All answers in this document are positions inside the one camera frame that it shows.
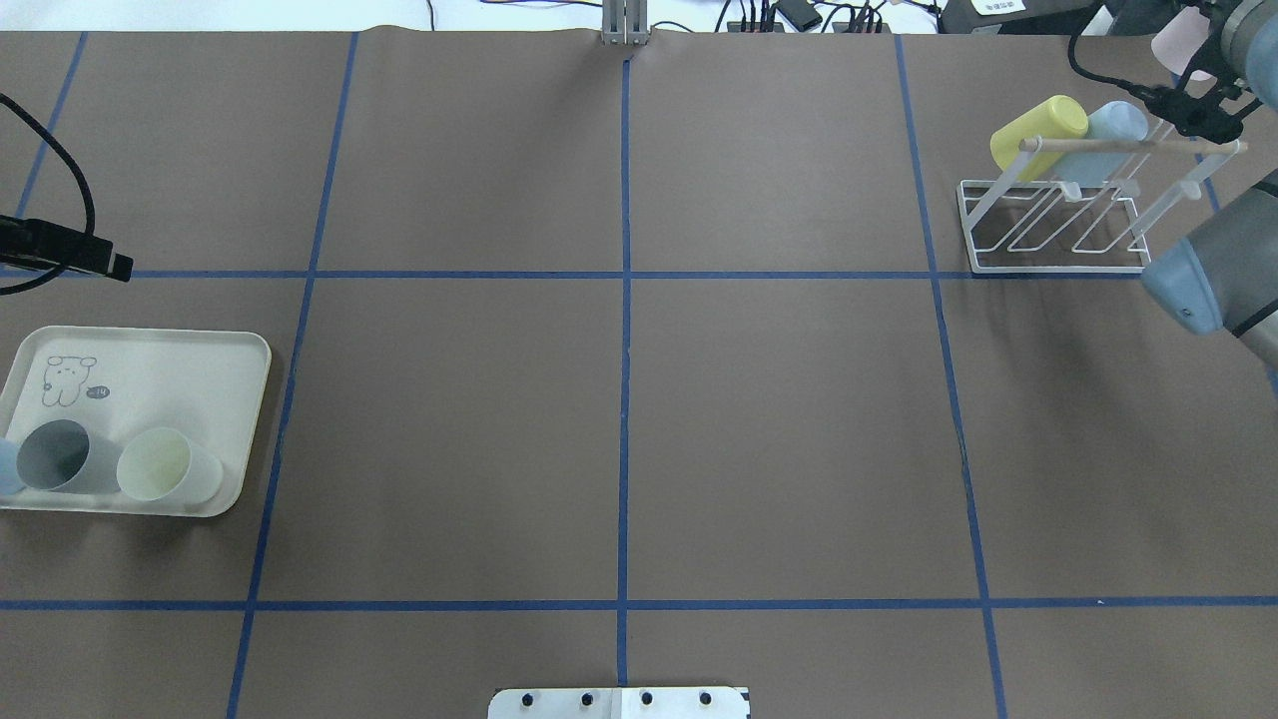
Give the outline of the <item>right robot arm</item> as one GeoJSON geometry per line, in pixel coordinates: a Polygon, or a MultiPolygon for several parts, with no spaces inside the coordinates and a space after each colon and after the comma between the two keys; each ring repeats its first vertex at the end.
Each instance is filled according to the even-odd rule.
{"type": "MultiPolygon", "coordinates": [[[[1277,100],[1274,1],[1187,1],[1153,49],[1177,86],[1146,102],[1182,135],[1237,140],[1243,117],[1277,100]]],[[[1227,331],[1277,360],[1275,172],[1260,179],[1146,268],[1143,284],[1192,335],[1227,331]]]]}

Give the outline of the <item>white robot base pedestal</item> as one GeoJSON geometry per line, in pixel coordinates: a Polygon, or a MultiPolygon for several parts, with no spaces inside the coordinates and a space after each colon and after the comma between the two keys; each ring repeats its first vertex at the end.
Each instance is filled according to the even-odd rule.
{"type": "Polygon", "coordinates": [[[488,718],[750,718],[748,688],[651,686],[507,688],[491,699],[488,718]]]}

